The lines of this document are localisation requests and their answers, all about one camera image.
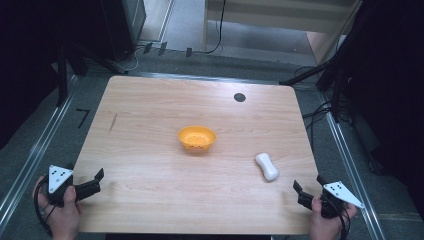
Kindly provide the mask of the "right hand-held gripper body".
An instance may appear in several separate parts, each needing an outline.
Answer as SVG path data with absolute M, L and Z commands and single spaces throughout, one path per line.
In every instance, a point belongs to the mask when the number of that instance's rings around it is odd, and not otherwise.
M 317 181 L 323 187 L 320 197 L 323 218 L 332 219 L 341 216 L 347 204 L 360 209 L 365 208 L 365 205 L 341 181 L 329 183 L 321 176 L 317 176 Z

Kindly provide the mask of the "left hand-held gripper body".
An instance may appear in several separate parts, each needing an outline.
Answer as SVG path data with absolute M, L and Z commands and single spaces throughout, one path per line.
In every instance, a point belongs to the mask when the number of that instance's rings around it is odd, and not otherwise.
M 57 207 L 64 206 L 64 194 L 73 184 L 73 165 L 60 167 L 51 165 L 48 172 L 47 198 L 48 202 Z

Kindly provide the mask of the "person's right hand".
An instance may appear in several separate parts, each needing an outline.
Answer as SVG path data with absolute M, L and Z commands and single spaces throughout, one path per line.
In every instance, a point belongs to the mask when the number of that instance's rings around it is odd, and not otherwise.
M 348 204 L 342 218 L 326 219 L 321 216 L 322 203 L 318 196 L 312 200 L 312 213 L 309 223 L 310 240 L 337 240 L 342 230 L 347 228 L 350 219 L 357 214 L 357 208 Z

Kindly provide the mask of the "person's left hand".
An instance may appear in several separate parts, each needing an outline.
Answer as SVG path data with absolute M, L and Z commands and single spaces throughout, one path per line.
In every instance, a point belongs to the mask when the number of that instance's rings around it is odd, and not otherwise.
M 45 211 L 48 218 L 45 223 L 50 227 L 53 240 L 76 240 L 79 235 L 82 206 L 76 202 L 74 186 L 68 186 L 64 196 L 64 206 L 56 208 L 50 205 L 47 197 L 41 193 L 44 177 L 40 176 L 34 186 L 33 198 L 37 200 L 37 209 Z

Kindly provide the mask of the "white bone-shaped bottle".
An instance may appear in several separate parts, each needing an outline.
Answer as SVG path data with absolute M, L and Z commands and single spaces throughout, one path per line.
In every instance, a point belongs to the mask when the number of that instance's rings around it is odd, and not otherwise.
M 257 165 L 261 168 L 263 176 L 269 182 L 279 177 L 279 170 L 274 166 L 268 153 L 260 153 L 255 157 Z

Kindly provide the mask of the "black metal stand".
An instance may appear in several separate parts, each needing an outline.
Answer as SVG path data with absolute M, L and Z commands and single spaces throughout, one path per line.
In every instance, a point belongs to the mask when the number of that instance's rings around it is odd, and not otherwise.
M 292 86 L 300 83 L 307 78 L 321 73 L 321 77 L 316 83 L 318 91 L 327 91 L 330 87 L 333 87 L 332 98 L 330 100 L 330 113 L 336 123 L 339 123 L 342 119 L 341 113 L 341 92 L 343 82 L 346 80 L 345 71 L 343 68 L 343 56 L 344 53 L 337 51 L 329 60 L 324 63 L 312 67 L 300 75 L 295 75 L 289 80 L 282 80 L 279 82 L 283 86 Z
M 126 70 L 119 70 L 116 66 L 107 62 L 99 55 L 75 42 L 62 42 L 57 49 L 57 74 L 58 74 L 58 101 L 57 106 L 62 106 L 68 98 L 68 75 L 67 65 L 71 66 L 73 72 L 84 76 L 88 67 L 84 61 L 84 56 L 94 60 L 110 72 L 118 75 L 126 74 Z

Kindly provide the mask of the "orange plastic bowl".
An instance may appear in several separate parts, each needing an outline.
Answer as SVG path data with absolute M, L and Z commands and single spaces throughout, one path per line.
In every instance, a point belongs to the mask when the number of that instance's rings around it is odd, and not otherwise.
M 187 126 L 177 134 L 178 140 L 186 151 L 206 152 L 216 141 L 216 133 L 205 126 Z

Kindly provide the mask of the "dark cabinet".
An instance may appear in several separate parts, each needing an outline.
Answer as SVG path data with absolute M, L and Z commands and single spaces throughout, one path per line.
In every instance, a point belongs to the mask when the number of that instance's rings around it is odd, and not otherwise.
M 146 20 L 144 0 L 73 0 L 73 37 L 109 60 L 135 51 Z

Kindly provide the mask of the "light wooden shelf unit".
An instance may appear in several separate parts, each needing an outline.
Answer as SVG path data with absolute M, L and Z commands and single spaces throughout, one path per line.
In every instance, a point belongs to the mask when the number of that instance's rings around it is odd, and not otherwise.
M 204 23 L 227 22 L 305 31 L 318 63 L 349 32 L 363 0 L 205 0 Z

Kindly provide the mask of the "aluminium floor rail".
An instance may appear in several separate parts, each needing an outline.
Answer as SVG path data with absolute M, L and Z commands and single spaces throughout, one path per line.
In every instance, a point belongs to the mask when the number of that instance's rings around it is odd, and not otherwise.
M 17 135 L 0 150 L 0 236 L 7 228 L 26 188 L 39 167 L 47 148 L 59 128 L 79 85 L 70 77 L 69 95 L 57 106 L 53 92 L 18 130 Z
M 364 207 L 361 210 L 361 214 L 370 233 L 371 240 L 386 240 L 384 231 L 381 227 L 371 199 L 365 189 L 365 185 L 358 172 L 354 158 L 352 157 L 340 124 L 336 122 L 330 113 L 327 114 L 326 119 L 355 196 L 364 204 Z

